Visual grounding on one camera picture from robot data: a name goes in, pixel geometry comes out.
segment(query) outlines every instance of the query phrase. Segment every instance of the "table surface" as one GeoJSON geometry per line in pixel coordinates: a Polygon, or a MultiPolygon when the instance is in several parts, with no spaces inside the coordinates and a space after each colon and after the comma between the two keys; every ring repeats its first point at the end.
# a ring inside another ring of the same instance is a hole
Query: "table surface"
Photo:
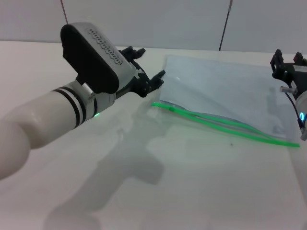
{"type": "MultiPolygon", "coordinates": [[[[149,48],[138,62],[153,76],[169,54],[265,66],[272,57],[149,48]]],[[[61,44],[1,41],[0,117],[75,77],[61,44]]],[[[33,150],[0,182],[1,229],[307,230],[307,143],[220,133],[150,107],[156,97],[128,93],[33,150]]]]}

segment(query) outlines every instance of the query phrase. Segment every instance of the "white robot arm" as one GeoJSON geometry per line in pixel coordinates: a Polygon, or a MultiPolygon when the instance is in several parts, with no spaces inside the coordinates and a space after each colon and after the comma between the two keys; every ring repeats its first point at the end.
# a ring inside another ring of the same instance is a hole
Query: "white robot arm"
{"type": "Polygon", "coordinates": [[[72,23],[61,30],[63,57],[77,71],[75,81],[9,112],[0,121],[0,179],[18,171],[30,149],[36,149],[77,128],[128,92],[145,97],[158,89],[164,71],[151,80],[134,61],[145,52],[118,51],[90,23],[72,23]]]}

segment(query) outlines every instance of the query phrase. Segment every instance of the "green zipper seal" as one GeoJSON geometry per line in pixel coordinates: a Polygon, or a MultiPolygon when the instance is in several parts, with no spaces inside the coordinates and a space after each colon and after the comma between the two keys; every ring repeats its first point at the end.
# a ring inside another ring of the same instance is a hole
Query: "green zipper seal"
{"type": "Polygon", "coordinates": [[[152,106],[160,107],[160,108],[169,110],[169,111],[177,113],[177,114],[179,114],[179,115],[181,115],[185,118],[188,118],[190,120],[202,123],[204,125],[207,125],[211,128],[217,129],[217,130],[225,132],[225,133],[230,133],[230,134],[234,134],[234,135],[237,135],[237,136],[240,136],[240,137],[249,138],[249,139],[252,139],[252,140],[256,140],[256,141],[260,141],[260,142],[264,142],[264,143],[269,143],[269,144],[274,144],[274,145],[281,145],[281,146],[288,146],[288,147],[295,147],[295,148],[300,147],[298,143],[293,143],[293,142],[273,138],[273,137],[255,129],[255,128],[249,126],[249,125],[242,124],[242,123],[239,123],[239,122],[228,121],[228,120],[225,120],[225,119],[221,119],[221,118],[217,118],[217,117],[213,117],[213,116],[208,116],[208,115],[204,115],[204,114],[201,114],[201,113],[195,113],[195,112],[191,112],[191,111],[188,111],[188,110],[175,108],[175,107],[169,106],[165,103],[153,102],[152,106]],[[231,130],[231,129],[228,129],[228,128],[225,128],[225,127],[222,127],[222,126],[219,126],[219,125],[207,122],[207,121],[203,121],[199,118],[194,117],[193,115],[196,115],[196,116],[199,116],[199,117],[202,117],[202,118],[205,118],[205,119],[209,119],[209,120],[212,120],[212,121],[217,121],[217,122],[220,122],[220,123],[223,123],[223,124],[231,125],[231,126],[234,126],[234,127],[243,127],[243,128],[248,129],[248,130],[254,131],[254,132],[256,132],[256,133],[258,133],[258,134],[260,134],[260,135],[262,135],[266,138],[261,138],[261,137],[253,136],[253,135],[250,135],[250,134],[247,134],[247,133],[242,133],[242,132],[238,132],[238,131],[235,131],[235,130],[231,130]]]}

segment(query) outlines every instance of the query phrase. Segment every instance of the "white wall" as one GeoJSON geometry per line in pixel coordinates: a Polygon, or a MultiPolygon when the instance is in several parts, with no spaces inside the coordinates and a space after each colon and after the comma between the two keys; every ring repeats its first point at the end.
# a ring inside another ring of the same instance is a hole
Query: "white wall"
{"type": "Polygon", "coordinates": [[[60,0],[0,0],[0,40],[60,42],[60,0]]]}
{"type": "Polygon", "coordinates": [[[118,46],[218,50],[229,0],[64,0],[118,46]]]}
{"type": "Polygon", "coordinates": [[[307,53],[307,0],[234,0],[222,50],[307,53]]]}

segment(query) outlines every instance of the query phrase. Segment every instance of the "white table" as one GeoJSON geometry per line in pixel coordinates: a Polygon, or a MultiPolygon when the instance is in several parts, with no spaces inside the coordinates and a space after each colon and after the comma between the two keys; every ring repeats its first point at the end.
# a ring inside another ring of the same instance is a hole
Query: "white table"
{"type": "MultiPolygon", "coordinates": [[[[153,76],[167,54],[255,65],[272,57],[147,49],[138,62],[153,76]]],[[[0,42],[0,77],[3,116],[76,73],[61,44],[0,42]]],[[[156,96],[128,93],[32,151],[0,182],[1,230],[307,230],[307,143],[220,133],[151,108],[156,96]]]]}

